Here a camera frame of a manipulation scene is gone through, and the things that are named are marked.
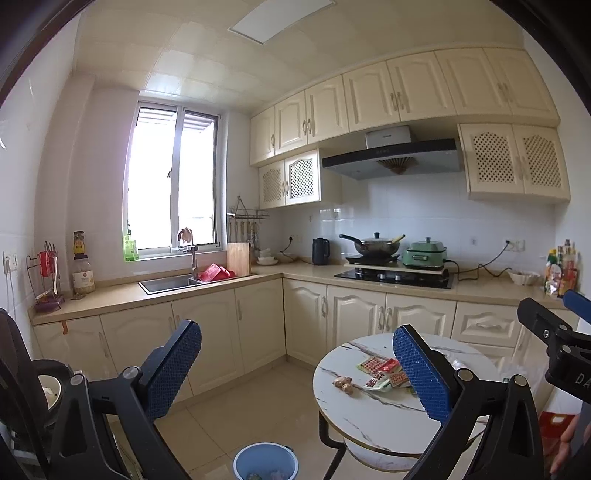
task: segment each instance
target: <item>faucet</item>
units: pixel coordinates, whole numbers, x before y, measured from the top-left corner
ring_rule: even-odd
[[[180,243],[181,239],[190,245],[184,245],[183,251],[190,251],[193,257],[193,263],[191,267],[191,280],[199,281],[199,266],[197,265],[197,257],[195,252],[198,250],[198,246],[193,243],[193,231],[190,228],[181,228],[177,234],[177,240]]]

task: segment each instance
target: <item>ceiling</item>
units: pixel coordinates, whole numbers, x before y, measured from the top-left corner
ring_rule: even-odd
[[[261,0],[96,0],[82,15],[74,70],[100,85],[244,113],[331,72],[438,43],[522,45],[489,0],[335,0],[264,45],[228,28]]]

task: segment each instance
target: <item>range hood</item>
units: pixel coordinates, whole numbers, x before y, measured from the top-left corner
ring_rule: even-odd
[[[355,180],[460,171],[453,138],[413,141],[409,127],[367,132],[367,149],[322,159],[322,167]]]

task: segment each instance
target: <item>cabinet door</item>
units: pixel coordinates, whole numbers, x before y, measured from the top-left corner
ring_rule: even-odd
[[[515,307],[457,302],[452,331],[455,340],[513,348],[519,329]]]
[[[432,51],[388,60],[400,120],[455,115],[452,96]]]
[[[386,294],[328,286],[329,350],[384,331]]]
[[[513,125],[528,194],[570,200],[569,176],[555,128]]]
[[[114,378],[118,374],[99,317],[38,325],[35,335],[43,357],[59,360],[72,370],[82,370],[89,380]]]
[[[523,173],[510,125],[462,124],[470,192],[523,193]]]
[[[550,310],[556,316],[563,319],[574,330],[579,325],[579,316],[569,310]],[[544,378],[548,370],[548,346],[524,326],[521,327],[517,348],[513,356],[513,363],[525,368],[525,376],[532,387],[535,407],[538,412],[544,409],[554,387]]]
[[[308,143],[349,132],[343,77],[339,75],[306,89]]]
[[[513,357],[514,349],[506,346],[480,345],[478,343],[468,343],[468,345],[474,347],[491,362],[493,362],[499,373],[503,370],[507,363],[511,362]]]
[[[393,332],[409,323],[419,333],[451,337],[456,302],[451,300],[421,299],[388,293],[386,296],[386,326]]]
[[[285,160],[285,204],[320,200],[320,158],[318,150]]]
[[[551,118],[558,122],[550,92],[526,51],[486,48],[485,52],[503,85],[513,115]]]
[[[275,107],[251,118],[251,165],[275,155]]]
[[[275,105],[275,155],[307,145],[307,118],[304,92]]]
[[[326,285],[283,280],[283,303],[287,355],[318,365],[327,352]]]
[[[163,346],[176,330],[169,302],[107,313],[100,316],[100,321],[119,372],[131,365],[139,367],[152,350]],[[192,396],[185,379],[175,401]]]
[[[244,373],[285,355],[281,279],[240,287],[236,292]]]
[[[400,121],[386,62],[343,74],[349,130],[363,130]]]
[[[201,351],[189,371],[194,395],[223,385],[244,373],[234,290],[172,302],[178,325],[193,320],[201,327]]]
[[[458,115],[511,114],[503,85],[482,48],[435,52]]]
[[[259,204],[261,208],[285,205],[284,169],[283,160],[259,168]]]

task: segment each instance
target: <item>human hand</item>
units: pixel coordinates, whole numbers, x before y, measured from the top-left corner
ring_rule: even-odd
[[[550,467],[550,473],[554,475],[560,468],[564,465],[564,463],[570,457],[570,442],[573,439],[574,431],[577,427],[577,423],[579,422],[579,416],[575,416],[573,420],[571,420],[568,427],[564,433],[560,436],[560,446],[558,447],[558,453],[554,457],[552,461],[552,466]],[[583,443],[587,443],[589,437],[591,436],[591,423],[587,425],[583,433]]]

